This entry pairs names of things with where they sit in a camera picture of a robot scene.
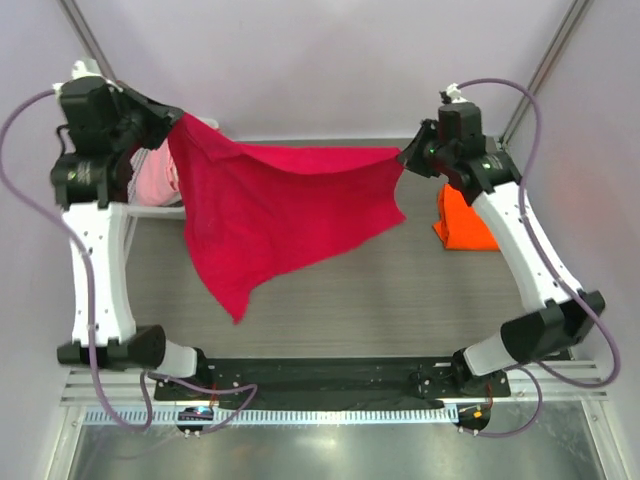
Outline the crimson red t shirt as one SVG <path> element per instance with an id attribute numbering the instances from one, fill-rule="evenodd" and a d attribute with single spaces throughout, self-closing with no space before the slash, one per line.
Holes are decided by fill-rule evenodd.
<path id="1" fill-rule="evenodd" d="M 394 147 L 235 142 L 186 114 L 168 144 L 201 281 L 240 322 L 252 291 L 401 224 Z"/>

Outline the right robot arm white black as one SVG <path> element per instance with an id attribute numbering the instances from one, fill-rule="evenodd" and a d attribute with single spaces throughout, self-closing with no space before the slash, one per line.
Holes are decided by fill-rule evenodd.
<path id="1" fill-rule="evenodd" d="M 594 326 L 605 300 L 587 292 L 551 248 L 527 199 L 520 198 L 521 174 L 504 152 L 490 152 L 481 110 L 471 102 L 441 106 L 425 119 L 398 157 L 408 171 L 426 178 L 447 177 L 493 235 L 516 281 L 524 315 L 503 323 L 498 333 L 457 351 L 450 372 L 453 388 L 473 395 L 487 378 L 515 365 L 580 344 Z"/>

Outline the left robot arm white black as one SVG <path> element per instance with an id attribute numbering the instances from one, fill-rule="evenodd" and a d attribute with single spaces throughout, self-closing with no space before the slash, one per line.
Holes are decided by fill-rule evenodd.
<path id="1" fill-rule="evenodd" d="M 55 93 L 74 147 L 50 173 L 57 219 L 70 236 L 75 291 L 71 340 L 57 359 L 177 377 L 187 396 L 203 398 L 213 375 L 198 365 L 199 352 L 171 342 L 159 325 L 137 326 L 126 285 L 131 158 L 160 147 L 184 112 L 95 74 L 59 84 Z"/>

